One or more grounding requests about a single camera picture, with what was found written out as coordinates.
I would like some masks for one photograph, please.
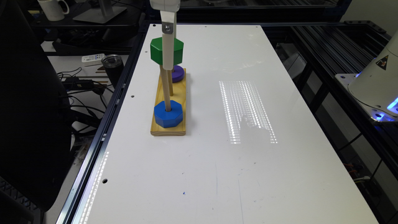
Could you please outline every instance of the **wooden base board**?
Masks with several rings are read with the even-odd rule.
[[[174,100],[182,105],[182,112],[183,112],[183,119],[180,124],[178,124],[176,127],[172,128],[162,128],[160,125],[158,125],[155,122],[155,115],[152,116],[152,125],[150,127],[150,134],[153,136],[184,136],[186,133],[185,129],[185,121],[187,120],[185,115],[186,115],[186,97],[187,97],[187,71],[184,68],[184,79],[177,82],[173,83],[173,91],[174,94],[173,96],[170,97],[170,100]],[[155,99],[155,106],[164,101],[164,95],[163,95],[163,86],[162,86],[162,79],[159,76],[159,83],[157,85],[157,93],[156,93],[156,99]]]

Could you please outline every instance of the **black cable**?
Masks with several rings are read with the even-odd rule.
[[[137,6],[133,6],[132,4],[128,4],[128,3],[124,3],[124,2],[119,2],[119,1],[115,1],[115,0],[112,0],[112,2],[115,2],[115,4],[116,3],[120,3],[120,4],[125,4],[125,5],[127,5],[127,6],[131,6],[131,7],[135,7],[136,9],[138,9],[138,10],[142,10],[142,9],[140,9],[140,8],[138,8]]]
[[[372,179],[373,179],[374,175],[376,174],[377,170],[379,169],[379,167],[380,167],[382,161],[383,161],[383,160],[381,159],[380,162],[379,162],[379,164],[378,164],[377,167],[375,168],[375,170],[374,170],[374,172],[373,172],[371,178],[369,179],[369,181],[372,181]]]
[[[353,140],[351,140],[350,142],[348,142],[347,144],[345,144],[343,147],[339,148],[336,150],[336,152],[340,152],[341,150],[345,149],[347,146],[349,146],[350,144],[352,144],[353,142],[355,142],[355,140],[357,140],[359,137],[362,136],[362,133],[360,133],[359,135],[357,135],[355,138],[353,138]]]
[[[392,221],[392,219],[393,219],[397,214],[398,214],[398,211],[396,211],[396,212],[394,213],[394,215],[393,215],[386,223],[389,224],[389,223]]]
[[[83,69],[82,69],[81,67],[78,67],[78,68],[75,69],[75,70],[69,71],[69,72],[75,72],[75,71],[77,71],[77,72],[76,72],[75,74],[73,74],[73,75],[67,74],[67,72],[58,72],[57,75],[58,75],[58,76],[61,75],[61,79],[60,79],[60,80],[62,81],[64,75],[69,75],[70,77],[74,77],[75,75],[79,74],[79,72],[81,72],[82,70],[83,70]]]
[[[75,93],[84,93],[84,92],[87,92],[87,91],[93,91],[93,90],[97,90],[97,89],[100,89],[100,88],[104,88],[104,86],[92,88],[92,89],[89,89],[89,90],[76,91],[76,92],[73,92],[73,93],[68,93],[68,95],[75,94]]]
[[[76,68],[76,69],[74,69],[74,70],[72,70],[72,71],[58,72],[57,75],[58,75],[58,74],[62,74],[62,73],[75,72],[75,71],[77,71],[77,70],[79,70],[79,69],[80,69],[80,71],[82,70],[81,67],[78,67],[78,68]]]
[[[100,84],[100,85],[102,85],[103,86],[103,84],[102,83],[100,83],[100,82],[96,82],[96,81],[94,81],[94,80],[92,80],[94,83],[97,83],[97,84]],[[107,90],[109,90],[111,93],[113,93],[113,91],[110,89],[110,88],[108,88],[108,87],[106,87],[105,86],[105,88],[107,89]]]
[[[69,98],[74,98],[76,100],[78,100],[83,106],[86,106],[82,101],[80,101],[77,97],[75,96],[68,96]]]
[[[106,109],[106,108],[108,108],[108,107],[106,106],[106,103],[104,102],[104,99],[102,99],[102,97],[103,97],[102,95],[99,96],[99,98],[101,99],[102,104],[104,104],[104,107],[105,107],[105,109]]]
[[[93,109],[93,110],[99,111],[99,112],[101,112],[101,113],[105,113],[104,111],[101,111],[100,109],[94,108],[94,107],[92,107],[92,106],[83,106],[83,105],[70,105],[69,107],[82,107],[82,108],[89,108],[89,109]]]

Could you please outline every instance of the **white table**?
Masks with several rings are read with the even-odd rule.
[[[260,26],[177,27],[187,135],[151,136],[160,36],[151,26],[74,223],[377,223]]]

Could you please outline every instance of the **metal frame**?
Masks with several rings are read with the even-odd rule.
[[[84,160],[79,173],[72,185],[72,189],[67,197],[67,200],[61,210],[57,224],[71,223],[75,217],[77,207],[81,201],[81,197],[88,187],[90,175],[99,166],[99,162],[104,155],[109,137],[112,133],[113,126],[118,118],[119,111],[123,100],[126,97],[126,90],[131,81],[132,73],[136,67],[139,52],[141,51],[144,39],[149,27],[149,22],[143,22],[141,28],[135,37],[134,47],[131,50],[130,56],[126,62],[121,78],[119,79],[118,87],[115,89],[108,109],[106,110],[102,122],[94,136],[93,142],[88,150],[86,159]]]
[[[181,6],[178,22],[189,23],[259,23],[259,22],[338,22],[351,0],[339,0],[336,6]],[[147,19],[158,21],[160,14],[147,1]]]
[[[363,24],[366,25],[367,23],[370,23],[370,21],[363,21]],[[330,92],[354,125],[379,154],[395,178],[398,179],[398,139],[396,139],[396,136],[398,136],[398,125],[376,125],[372,123],[367,112],[334,78],[334,74],[340,72],[359,73],[387,44],[390,37],[383,30],[373,29],[371,26],[365,25],[360,27],[366,34],[361,35],[361,40],[359,40],[361,47],[342,33],[341,30],[350,29],[349,25],[344,24],[329,27],[331,30],[311,26],[292,27],[290,38],[307,60],[307,66],[313,69],[323,83],[314,99],[309,103],[312,113],[315,114],[317,112],[317,109]],[[303,72],[296,83],[298,88],[302,89],[307,80],[308,74]],[[378,222],[385,223],[366,189],[362,186],[358,188]]]

